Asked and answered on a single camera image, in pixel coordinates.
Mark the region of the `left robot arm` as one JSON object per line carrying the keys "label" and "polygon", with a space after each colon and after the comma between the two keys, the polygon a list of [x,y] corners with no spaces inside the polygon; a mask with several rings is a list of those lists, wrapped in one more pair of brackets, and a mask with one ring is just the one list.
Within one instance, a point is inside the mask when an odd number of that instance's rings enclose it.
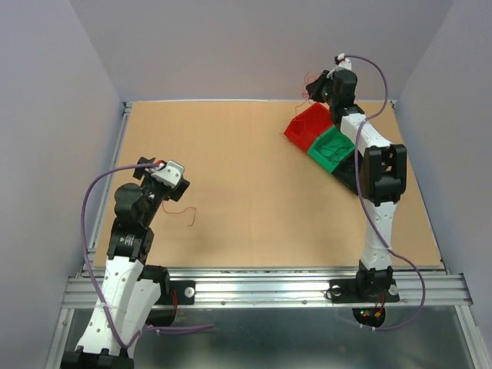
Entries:
{"label": "left robot arm", "polygon": [[87,327],[62,368],[133,368],[135,345],[155,303],[170,297],[168,269],[146,263],[151,223],[165,201],[179,201],[190,183],[175,161],[140,158],[131,166],[135,183],[115,191],[113,221],[97,300]]}

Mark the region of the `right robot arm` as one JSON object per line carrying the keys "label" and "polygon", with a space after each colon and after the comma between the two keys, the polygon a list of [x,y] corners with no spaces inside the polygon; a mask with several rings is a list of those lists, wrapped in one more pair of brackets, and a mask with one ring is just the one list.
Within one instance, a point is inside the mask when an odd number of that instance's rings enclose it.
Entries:
{"label": "right robot arm", "polygon": [[334,303],[398,301],[391,262],[394,212],[407,186],[407,149],[381,135],[355,103],[357,76],[347,69],[323,71],[306,89],[328,105],[335,127],[354,144],[357,193],[367,219],[364,250],[353,278],[332,279]]}

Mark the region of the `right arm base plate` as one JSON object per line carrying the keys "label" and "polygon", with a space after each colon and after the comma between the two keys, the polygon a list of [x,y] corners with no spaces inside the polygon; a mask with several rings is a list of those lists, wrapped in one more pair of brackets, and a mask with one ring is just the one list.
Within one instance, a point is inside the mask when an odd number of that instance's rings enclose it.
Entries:
{"label": "right arm base plate", "polygon": [[400,301],[397,284],[394,279],[387,286],[375,285],[360,287],[354,279],[331,279],[325,297],[334,304],[376,304],[396,303]]}

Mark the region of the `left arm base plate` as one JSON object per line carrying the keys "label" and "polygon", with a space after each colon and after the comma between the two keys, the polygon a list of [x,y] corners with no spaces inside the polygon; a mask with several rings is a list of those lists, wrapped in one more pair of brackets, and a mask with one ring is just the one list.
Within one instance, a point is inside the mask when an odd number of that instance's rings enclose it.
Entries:
{"label": "left arm base plate", "polygon": [[171,280],[161,286],[157,306],[191,306],[194,305],[196,282],[193,280]]}

